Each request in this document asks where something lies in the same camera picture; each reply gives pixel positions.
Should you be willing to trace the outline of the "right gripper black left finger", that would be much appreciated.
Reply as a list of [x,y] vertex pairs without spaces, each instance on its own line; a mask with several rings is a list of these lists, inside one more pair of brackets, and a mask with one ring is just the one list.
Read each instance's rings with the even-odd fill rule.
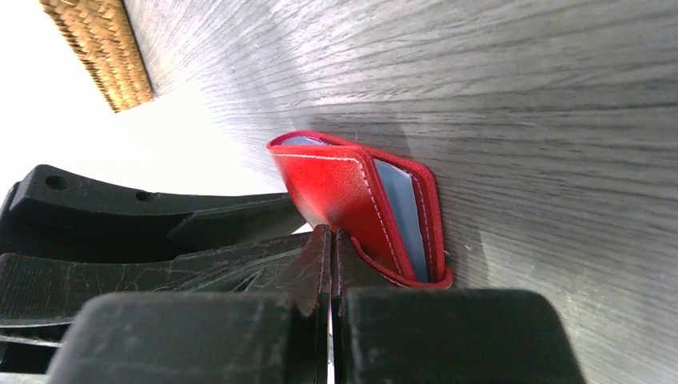
[[240,293],[89,300],[51,383],[324,383],[332,232],[317,226],[271,279]]

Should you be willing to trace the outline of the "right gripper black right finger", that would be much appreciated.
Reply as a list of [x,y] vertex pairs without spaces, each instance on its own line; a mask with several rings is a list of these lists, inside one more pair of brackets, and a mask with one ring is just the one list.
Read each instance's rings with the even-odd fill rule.
[[333,236],[337,383],[582,383],[551,302],[515,289],[391,286]]

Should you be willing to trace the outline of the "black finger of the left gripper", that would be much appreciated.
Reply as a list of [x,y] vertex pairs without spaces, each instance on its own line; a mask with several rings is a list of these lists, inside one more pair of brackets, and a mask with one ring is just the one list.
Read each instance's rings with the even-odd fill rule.
[[304,248],[308,233],[182,255],[167,262],[105,264],[1,256],[2,326],[72,322],[91,298],[117,292],[227,290]]
[[284,236],[304,224],[285,193],[148,192],[39,165],[2,204],[1,251],[71,262],[162,262]]

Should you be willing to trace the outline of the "red leather card holder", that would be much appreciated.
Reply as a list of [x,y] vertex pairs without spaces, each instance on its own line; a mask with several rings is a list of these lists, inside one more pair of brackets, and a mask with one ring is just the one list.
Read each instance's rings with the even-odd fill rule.
[[311,226],[343,230],[359,255],[396,286],[449,288],[433,173],[420,163],[311,130],[267,145]]

